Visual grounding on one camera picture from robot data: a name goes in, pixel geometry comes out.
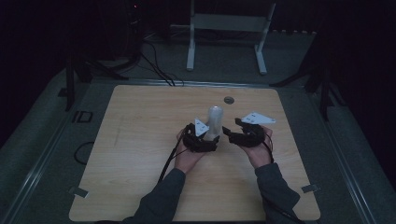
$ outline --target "gray sleeve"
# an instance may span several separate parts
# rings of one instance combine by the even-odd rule
[[[140,200],[134,216],[125,218],[121,224],[172,222],[185,180],[186,175],[182,171],[173,169],[151,193]]]
[[[269,203],[295,216],[293,207],[300,200],[300,195],[290,189],[280,173],[276,163],[264,165],[255,170],[257,183],[262,195],[262,205],[266,214],[266,223],[294,223],[281,215]]]

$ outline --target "black cable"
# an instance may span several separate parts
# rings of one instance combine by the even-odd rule
[[[160,78],[162,78],[166,83],[168,83],[168,85],[169,86],[175,86],[175,83],[173,83],[173,85],[168,81],[168,78],[169,79],[172,79],[172,78],[170,78],[168,75],[163,75],[161,72],[159,72],[158,70],[157,70],[157,68],[156,68],[156,66],[142,53],[141,54],[142,55],[142,57],[143,57],[143,59],[144,60],[146,60],[146,62],[148,62],[148,64],[149,65],[151,65],[151,67],[154,69],[154,72],[160,77]]]
[[[177,153],[172,159],[176,158],[178,155],[180,155],[181,153],[183,153],[183,152],[185,152],[187,150],[189,150],[189,149],[187,148],[187,149],[182,150],[181,152]]]
[[[81,161],[81,160],[78,158],[77,154],[78,154],[78,152],[79,152],[80,149],[82,149],[83,147],[85,147],[85,146],[87,146],[87,145],[89,145],[89,144],[93,144],[93,143],[94,143],[94,142],[86,142],[86,143],[83,143],[83,144],[79,145],[79,147],[76,149],[76,151],[75,151],[75,153],[74,153],[74,159],[75,159],[76,162],[78,162],[79,164],[82,164],[82,165],[86,165],[86,164],[87,164],[87,162]]]
[[[264,146],[267,148],[267,151],[268,151],[268,153],[269,153],[270,156],[271,156],[271,163],[274,163],[274,156],[273,156],[273,154],[272,154],[274,145],[273,145],[273,142],[272,142],[272,139],[271,139],[270,135],[268,135],[268,133],[265,133],[265,135],[268,137],[268,139],[270,139],[270,146],[268,146],[268,144],[265,143],[265,140],[262,141],[262,143],[263,143]]]
[[[139,62],[140,62],[140,54],[139,54],[139,57],[137,57],[136,61],[130,67],[126,68],[123,71],[120,71],[120,74],[124,74],[126,72],[131,71],[132,69],[134,69],[135,67],[138,66]]]
[[[184,150],[184,151],[182,151],[182,152],[180,152],[180,153],[177,153],[177,155],[174,156],[175,153],[176,153],[176,150],[177,150],[178,145],[180,144],[181,140],[182,140],[183,137],[184,137],[184,134],[185,134],[186,131],[187,131],[187,127],[188,127],[188,125],[183,129],[183,132],[181,133],[180,137],[179,137],[178,140],[177,140],[176,146],[174,147],[174,149],[172,150],[171,154],[169,155],[169,158],[168,158],[168,160],[166,161],[165,166],[163,167],[163,171],[161,172],[160,178],[158,179],[158,183],[161,183],[161,181],[163,181],[163,177],[165,176],[166,170],[168,169],[168,166],[169,166],[169,164],[171,163],[171,160],[172,160],[174,157],[176,157],[177,155],[179,155],[180,153],[182,153],[182,152],[185,151],[185,150]]]
[[[268,205],[270,207],[272,207],[274,210],[276,210],[278,213],[280,213],[282,216],[290,219],[291,221],[294,221],[295,223],[299,223],[299,224],[305,224],[305,222],[303,222],[302,220],[300,220],[299,218],[297,218],[296,216],[286,212],[285,210],[283,210],[282,208],[280,208],[279,206],[277,206],[275,203],[269,201],[268,199],[264,198],[264,200],[268,203]]]
[[[163,75],[163,76],[167,77],[168,79],[170,79],[171,82],[172,82],[172,84],[173,84],[172,86],[176,86],[176,85],[175,85],[174,80],[173,80],[172,78],[170,78],[169,75],[172,76],[172,77],[174,77],[175,79],[179,80],[179,81],[182,83],[182,86],[184,86],[184,81],[183,81],[181,78],[179,78],[179,77],[176,76],[175,74],[165,73],[163,70],[161,70],[160,66],[158,65],[157,50],[155,49],[154,45],[151,44],[151,43],[149,43],[148,41],[144,41],[143,43],[150,45],[150,46],[152,47],[153,51],[154,51],[154,62],[155,62],[155,65],[153,66],[153,63],[151,63],[151,62],[148,62],[148,63],[149,63],[154,69],[156,69],[155,73],[157,73],[157,74],[160,73],[161,75]]]
[[[153,64],[152,64],[151,62],[148,62],[148,63],[150,63],[151,66],[152,66],[154,69],[157,69],[157,70],[158,70],[158,73],[160,73],[161,75],[163,75],[163,76],[169,78],[169,79],[171,80],[173,86],[176,86],[176,85],[175,85],[175,82],[173,81],[173,79],[170,78],[168,75],[166,75],[166,73],[165,73],[163,70],[160,69],[160,66],[158,65],[158,59],[157,59],[157,50],[155,49],[154,45],[152,45],[152,44],[149,43],[148,41],[144,41],[143,43],[150,45],[150,46],[152,47],[153,51],[154,51],[154,62],[155,62],[155,66],[153,66]]]

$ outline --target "white stand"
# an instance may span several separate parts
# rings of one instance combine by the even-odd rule
[[[262,38],[260,43],[254,47],[256,52],[257,64],[260,74],[267,74],[264,58],[262,56],[262,47],[268,34],[271,19],[274,14],[276,4],[270,6],[267,17],[248,17],[248,16],[228,16],[213,14],[195,14],[194,0],[191,0],[191,20],[190,20],[190,46],[187,57],[187,70],[194,69],[195,55],[195,29],[212,29],[212,30],[228,30],[228,31],[246,31],[261,32]]]

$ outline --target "stand leg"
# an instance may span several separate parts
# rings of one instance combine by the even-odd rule
[[[195,40],[194,40],[194,0],[191,0],[191,17],[190,17],[190,45],[189,54],[187,56],[187,70],[192,71],[194,69],[194,57],[195,57]]]
[[[276,6],[275,3],[273,3],[270,6],[269,12],[267,14],[266,22],[262,30],[262,39],[260,40],[260,43],[258,45],[254,46],[254,50],[256,51],[257,65],[259,66],[261,75],[267,74],[267,68],[265,67],[264,57],[262,56],[262,47],[264,46],[265,38],[268,35],[268,30],[271,25],[271,19],[274,14],[275,6]]]

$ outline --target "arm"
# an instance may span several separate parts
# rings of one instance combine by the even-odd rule
[[[183,141],[177,147],[175,168],[159,183],[154,190],[143,197],[134,217],[125,218],[121,224],[170,223],[175,216],[178,200],[184,187],[186,174],[205,153],[193,153]]]
[[[263,128],[268,136],[271,137],[272,130],[266,127]],[[270,139],[266,138],[265,143],[270,146]],[[300,195],[290,189],[283,179],[278,165],[271,163],[270,150],[272,149],[266,148],[264,144],[260,144],[257,147],[241,148],[247,153],[250,163],[255,168],[257,183],[262,195],[262,205],[266,214],[266,222],[269,224],[295,223],[276,211],[274,206],[270,206],[272,203],[283,211],[295,216],[292,208],[300,200]]]
[[[262,195],[262,206],[266,214],[266,222],[296,223],[281,215],[269,203],[273,203],[283,211],[295,216],[293,207],[300,200],[300,195],[289,188],[276,163],[259,167],[255,170],[257,183]]]
[[[174,168],[154,190],[140,200],[134,217],[127,217],[122,224],[170,223],[177,209],[186,175]]]

